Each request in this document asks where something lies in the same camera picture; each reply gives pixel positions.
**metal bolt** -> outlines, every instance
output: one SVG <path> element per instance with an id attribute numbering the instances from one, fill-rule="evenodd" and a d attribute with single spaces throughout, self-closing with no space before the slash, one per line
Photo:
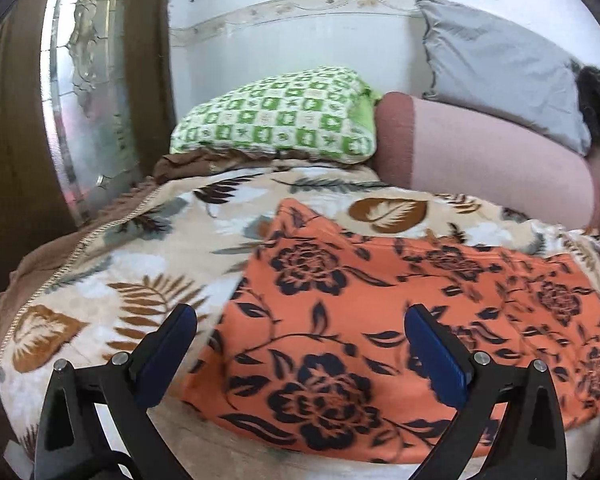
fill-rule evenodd
<path id="1" fill-rule="evenodd" d="M 111 362 L 116 366 L 123 365 L 127 361 L 129 361 L 129 354 L 126 352 L 118 352 L 111 358 Z"/>
<path id="2" fill-rule="evenodd" d="M 487 352 L 476 352 L 474 354 L 474 361 L 477 362 L 479 365 L 488 365 L 491 362 L 491 358 L 489 357 L 489 354 L 487 354 Z"/>
<path id="3" fill-rule="evenodd" d="M 548 370 L 546 363 L 544 361 L 541 361 L 540 359 L 536 359 L 534 361 L 534 368 L 539 372 L 545 372 Z"/>
<path id="4" fill-rule="evenodd" d="M 58 359 L 55 363 L 54 363 L 54 370 L 56 372 L 61 372 L 62 370 L 64 370 L 66 368 L 66 366 L 69 364 L 69 361 L 67 361 L 66 359 Z"/>

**brown leaf print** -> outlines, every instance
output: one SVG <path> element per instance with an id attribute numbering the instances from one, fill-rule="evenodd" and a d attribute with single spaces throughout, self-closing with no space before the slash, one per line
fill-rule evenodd
<path id="1" fill-rule="evenodd" d="M 456 210 L 456 213 L 461 215 L 475 213 L 482 208 L 480 199 L 473 196 L 467 196 L 463 194 L 452 195 L 448 193 L 436 193 L 435 196 L 442 200 L 445 204 L 451 206 Z"/>
<path id="2" fill-rule="evenodd" d="M 13 333 L 13 367 L 21 374 L 40 368 L 87 324 L 44 305 L 29 307 Z"/>
<path id="3" fill-rule="evenodd" d="M 223 274 L 231 274 L 232 272 L 243 272 L 244 269 L 247 268 L 248 260 L 244 260 L 243 262 L 237 262 L 229 267 Z"/>
<path id="4" fill-rule="evenodd" d="M 125 313 L 119 318 L 122 326 L 114 327 L 114 331 L 123 339 L 106 343 L 109 349 L 116 351 L 132 352 L 144 336 L 158 329 L 179 303 L 189 304 L 197 310 L 206 301 L 206 298 L 198 297 L 202 287 L 193 288 L 193 280 L 187 281 L 184 276 L 172 278 L 160 274 L 155 279 L 143 276 L 141 283 L 121 282 L 107 285 L 116 290 L 122 298 L 123 305 L 120 309 Z M 199 323 L 204 319 L 206 316 L 198 316 Z M 113 354 L 115 352 L 105 352 L 102 358 L 108 361 Z"/>
<path id="5" fill-rule="evenodd" d="M 567 233 L 558 234 L 558 238 L 562 240 L 562 244 L 570 253 L 575 254 L 578 257 L 587 270 L 595 272 L 596 258 L 584 244 L 573 240 Z"/>
<path id="6" fill-rule="evenodd" d="M 258 222 L 258 225 L 256 225 L 256 232 L 258 236 L 262 239 L 266 238 L 270 227 L 271 218 L 261 218 Z"/>
<path id="7" fill-rule="evenodd" d="M 451 229 L 451 233 L 448 236 L 436 236 L 435 232 L 431 229 L 427 228 L 425 230 L 425 235 L 420 238 L 421 240 L 426 240 L 434 247 L 439 247 L 440 245 L 445 245 L 448 243 L 451 244 L 465 244 L 466 243 L 466 235 L 464 231 L 462 231 L 456 224 L 449 223 L 449 228 Z"/>
<path id="8" fill-rule="evenodd" d="M 28 426 L 25 434 L 18 437 L 18 442 L 24 449 L 24 452 L 30 459 L 34 459 L 36 454 L 36 440 L 38 438 L 38 427 Z"/>
<path id="9" fill-rule="evenodd" d="M 427 215 L 427 202 L 403 198 L 364 198 L 349 208 L 349 216 L 371 224 L 373 231 L 396 234 L 411 229 Z"/>

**black flower pattern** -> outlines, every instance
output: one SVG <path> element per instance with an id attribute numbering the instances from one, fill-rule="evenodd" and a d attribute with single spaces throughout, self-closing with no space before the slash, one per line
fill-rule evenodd
<path id="1" fill-rule="evenodd" d="M 573 316 L 580 313 L 580 298 L 566 285 L 554 282 L 542 282 L 537 293 L 539 303 L 551 311 L 556 321 L 567 327 Z"/>
<path id="2" fill-rule="evenodd" d="M 338 257 L 318 244 L 302 242 L 282 249 L 270 264 L 279 272 L 276 285 L 287 296 L 312 287 L 338 296 L 347 286 Z"/>
<path id="3" fill-rule="evenodd" d="M 464 257 L 457 247 L 442 246 L 440 250 L 427 251 L 426 259 L 439 269 L 451 270 L 466 282 L 477 282 L 484 269 L 475 260 Z"/>
<path id="4" fill-rule="evenodd" d="M 577 389 L 586 389 L 590 399 L 600 399 L 600 348 L 593 347 L 587 354 L 587 361 L 582 365 L 585 375 L 578 383 Z"/>
<path id="5" fill-rule="evenodd" d="M 315 451 L 347 449 L 356 433 L 379 428 L 379 410 L 370 406 L 371 381 L 348 373 L 334 354 L 309 354 L 296 381 L 270 394 L 267 403 L 276 420 L 300 424 L 299 433 Z"/>
<path id="6" fill-rule="evenodd" d="M 475 334 L 472 329 L 464 326 L 455 326 L 451 328 L 451 332 L 469 351 L 472 352 L 478 349 L 478 340 L 475 338 Z"/>

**green patterned pillow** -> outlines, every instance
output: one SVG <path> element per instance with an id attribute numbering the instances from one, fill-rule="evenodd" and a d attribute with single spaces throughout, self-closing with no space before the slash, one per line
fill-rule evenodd
<path id="1" fill-rule="evenodd" d="M 348 68 L 321 67 L 242 86 L 196 106 L 173 131 L 171 153 L 200 146 L 357 164 L 376 150 L 381 97 Z"/>

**orange floral cloth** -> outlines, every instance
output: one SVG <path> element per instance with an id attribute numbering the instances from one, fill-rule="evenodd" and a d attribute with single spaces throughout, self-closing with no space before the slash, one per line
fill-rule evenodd
<path id="1" fill-rule="evenodd" d="M 281 202 L 182 399 L 268 444 L 379 463 L 421 462 L 455 410 L 404 337 L 424 304 L 471 351 L 550 366 L 567 427 L 600 410 L 600 297 L 567 255 L 364 237 Z M 475 455 L 498 429 L 497 406 Z"/>

